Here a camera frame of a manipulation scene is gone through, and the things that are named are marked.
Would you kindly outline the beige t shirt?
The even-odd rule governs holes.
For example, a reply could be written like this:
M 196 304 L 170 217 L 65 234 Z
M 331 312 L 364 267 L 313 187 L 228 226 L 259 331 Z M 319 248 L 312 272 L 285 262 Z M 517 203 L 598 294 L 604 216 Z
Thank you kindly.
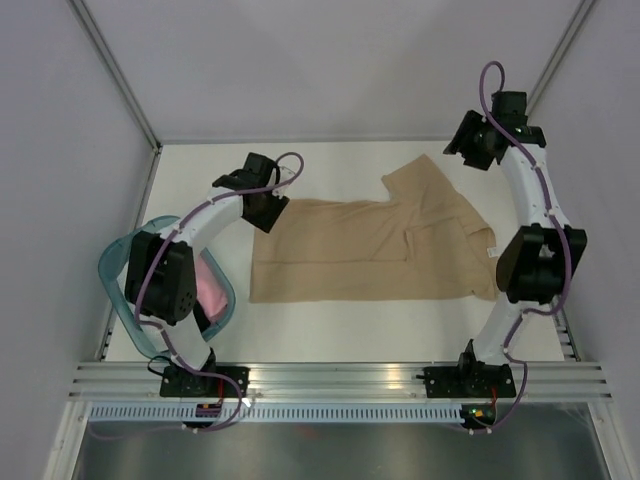
M 381 181 L 386 202 L 292 200 L 257 231 L 250 301 L 496 300 L 494 231 L 434 161 Z

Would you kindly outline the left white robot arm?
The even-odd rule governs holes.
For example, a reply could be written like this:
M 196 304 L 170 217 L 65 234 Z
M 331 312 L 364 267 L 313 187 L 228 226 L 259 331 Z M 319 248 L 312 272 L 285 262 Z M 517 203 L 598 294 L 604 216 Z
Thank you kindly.
M 196 263 L 215 236 L 238 220 L 268 233 L 289 203 L 286 188 L 301 175 L 303 157 L 287 152 L 275 160 L 250 153 L 244 165 L 216 179 L 204 200 L 157 233 L 133 236 L 124 296 L 145 333 L 157 332 L 169 358 L 185 370 L 184 385 L 206 396 L 218 384 L 214 354 L 194 311 Z

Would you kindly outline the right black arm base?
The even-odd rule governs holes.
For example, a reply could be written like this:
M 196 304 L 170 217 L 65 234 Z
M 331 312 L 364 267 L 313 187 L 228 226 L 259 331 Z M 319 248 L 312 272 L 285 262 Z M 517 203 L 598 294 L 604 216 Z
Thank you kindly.
M 510 366 L 479 360 L 472 340 L 455 365 L 426 366 L 416 378 L 423 382 L 428 398 L 491 400 L 517 396 Z

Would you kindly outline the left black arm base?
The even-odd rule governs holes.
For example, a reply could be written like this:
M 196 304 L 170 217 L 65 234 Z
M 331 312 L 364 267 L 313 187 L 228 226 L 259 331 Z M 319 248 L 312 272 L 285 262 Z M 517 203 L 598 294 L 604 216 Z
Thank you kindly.
M 236 389 L 228 381 L 194 375 L 173 363 L 168 363 L 162 372 L 151 367 L 148 370 L 161 377 L 159 396 L 162 398 L 238 398 Z M 215 373 L 229 377 L 238 385 L 242 396 L 246 395 L 250 383 L 248 367 L 218 365 Z

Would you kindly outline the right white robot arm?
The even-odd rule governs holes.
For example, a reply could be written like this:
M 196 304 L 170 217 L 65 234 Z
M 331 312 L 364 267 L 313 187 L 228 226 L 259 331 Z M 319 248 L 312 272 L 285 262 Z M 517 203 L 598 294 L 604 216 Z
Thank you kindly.
M 497 303 L 470 343 L 478 360 L 456 371 L 459 388 L 469 395 L 491 385 L 487 364 L 508 362 L 511 341 L 527 315 L 553 316 L 561 309 L 587 246 L 585 231 L 572 227 L 559 205 L 547 167 L 546 139 L 541 128 L 529 125 L 526 107 L 523 92 L 493 93 L 482 112 L 465 114 L 444 149 L 478 170 L 498 165 L 518 221 L 497 260 Z

